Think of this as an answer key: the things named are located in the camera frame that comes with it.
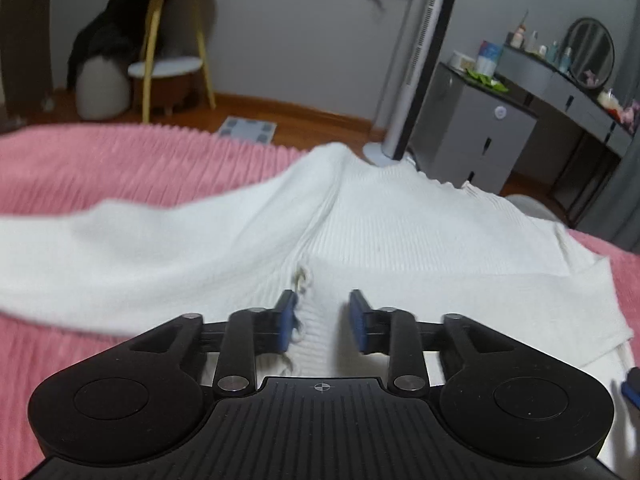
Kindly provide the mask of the white fluffy round stool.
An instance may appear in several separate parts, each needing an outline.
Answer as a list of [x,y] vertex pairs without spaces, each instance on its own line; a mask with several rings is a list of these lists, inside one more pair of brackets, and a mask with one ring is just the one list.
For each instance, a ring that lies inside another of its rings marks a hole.
[[539,200],[535,200],[533,197],[522,194],[513,194],[506,196],[506,200],[530,218],[562,223],[562,220],[551,209]]

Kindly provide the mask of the grey bathroom scale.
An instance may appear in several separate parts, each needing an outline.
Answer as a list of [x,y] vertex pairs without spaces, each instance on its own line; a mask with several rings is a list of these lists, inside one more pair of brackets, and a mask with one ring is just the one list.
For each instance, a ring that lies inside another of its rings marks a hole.
[[275,122],[228,116],[218,129],[220,136],[258,144],[270,144],[277,130]]

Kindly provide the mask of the grey drawer cabinet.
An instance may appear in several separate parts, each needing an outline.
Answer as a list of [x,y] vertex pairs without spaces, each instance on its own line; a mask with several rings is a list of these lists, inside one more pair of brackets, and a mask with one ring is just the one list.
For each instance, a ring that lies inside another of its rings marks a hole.
[[437,66],[408,151],[427,177],[498,194],[537,117],[505,94],[445,64]]

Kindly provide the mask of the brown wooden footstool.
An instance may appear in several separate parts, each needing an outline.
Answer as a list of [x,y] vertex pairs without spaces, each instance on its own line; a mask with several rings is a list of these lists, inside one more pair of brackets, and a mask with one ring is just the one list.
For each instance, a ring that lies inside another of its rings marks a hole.
[[165,116],[171,116],[180,107],[193,90],[191,74],[154,78],[151,81],[149,98],[150,110],[159,110]]

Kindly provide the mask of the grey vanity desk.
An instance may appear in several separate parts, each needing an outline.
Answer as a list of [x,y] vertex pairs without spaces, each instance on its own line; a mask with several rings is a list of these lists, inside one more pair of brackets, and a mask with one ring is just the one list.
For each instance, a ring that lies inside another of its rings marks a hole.
[[577,226],[611,179],[632,136],[567,74],[537,55],[503,48],[497,77],[538,107],[561,144],[548,197],[570,226]]

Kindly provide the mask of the green snack packets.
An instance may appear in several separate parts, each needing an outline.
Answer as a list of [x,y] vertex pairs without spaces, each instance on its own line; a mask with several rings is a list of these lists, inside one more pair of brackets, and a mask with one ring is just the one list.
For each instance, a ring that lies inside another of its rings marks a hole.
[[507,94],[509,92],[509,89],[506,88],[502,82],[492,77],[474,72],[474,70],[466,70],[463,76],[465,76],[465,79],[469,81],[470,84],[474,84],[474,86],[477,86],[478,88],[501,94]]

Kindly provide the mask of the white jar on cabinet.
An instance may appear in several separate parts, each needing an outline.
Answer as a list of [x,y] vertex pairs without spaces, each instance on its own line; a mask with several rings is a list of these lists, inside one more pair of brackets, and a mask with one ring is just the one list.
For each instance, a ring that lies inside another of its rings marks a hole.
[[451,53],[448,65],[457,72],[465,73],[467,70],[474,70],[476,59],[471,58],[469,55],[463,54],[458,51]]

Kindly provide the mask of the white round pouf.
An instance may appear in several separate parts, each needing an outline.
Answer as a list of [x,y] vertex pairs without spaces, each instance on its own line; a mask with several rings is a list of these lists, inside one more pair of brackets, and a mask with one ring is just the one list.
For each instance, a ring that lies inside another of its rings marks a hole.
[[104,56],[89,58],[78,73],[75,100],[79,117],[90,122],[126,112],[131,100],[127,65]]

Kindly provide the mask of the blue white tissue pack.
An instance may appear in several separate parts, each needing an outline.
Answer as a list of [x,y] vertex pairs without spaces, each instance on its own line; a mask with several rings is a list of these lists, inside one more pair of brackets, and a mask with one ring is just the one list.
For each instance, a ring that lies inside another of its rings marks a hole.
[[487,77],[494,76],[501,53],[501,44],[493,44],[489,41],[483,41],[480,45],[480,50],[478,51],[474,70],[478,74]]

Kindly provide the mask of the white tower fan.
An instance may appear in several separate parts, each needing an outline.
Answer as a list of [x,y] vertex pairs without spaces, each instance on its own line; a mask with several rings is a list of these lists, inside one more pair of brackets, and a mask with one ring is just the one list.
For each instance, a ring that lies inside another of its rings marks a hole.
[[456,0],[409,0],[376,104],[364,159],[399,162],[418,122]]

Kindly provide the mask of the round vanity mirror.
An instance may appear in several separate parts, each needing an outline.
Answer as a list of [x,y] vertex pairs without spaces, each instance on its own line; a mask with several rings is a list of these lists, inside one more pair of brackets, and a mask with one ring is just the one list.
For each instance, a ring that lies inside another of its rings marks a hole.
[[608,29],[595,18],[578,18],[568,29],[562,52],[570,49],[567,73],[578,87],[599,91],[610,79],[615,47]]

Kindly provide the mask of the yellow legged side table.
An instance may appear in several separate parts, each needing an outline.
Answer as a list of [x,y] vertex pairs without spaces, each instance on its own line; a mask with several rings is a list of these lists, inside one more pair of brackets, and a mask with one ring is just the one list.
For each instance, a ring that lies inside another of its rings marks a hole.
[[141,121],[152,122],[149,98],[151,81],[191,74],[193,90],[210,108],[216,107],[207,53],[206,6],[212,0],[150,0],[145,36],[137,62],[127,75],[134,80],[134,100]]

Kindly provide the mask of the dark wooden door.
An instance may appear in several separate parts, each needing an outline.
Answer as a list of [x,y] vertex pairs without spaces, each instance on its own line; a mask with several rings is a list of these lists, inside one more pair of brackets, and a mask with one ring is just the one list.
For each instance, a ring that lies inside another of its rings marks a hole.
[[1,0],[1,82],[11,115],[50,96],[50,0]]

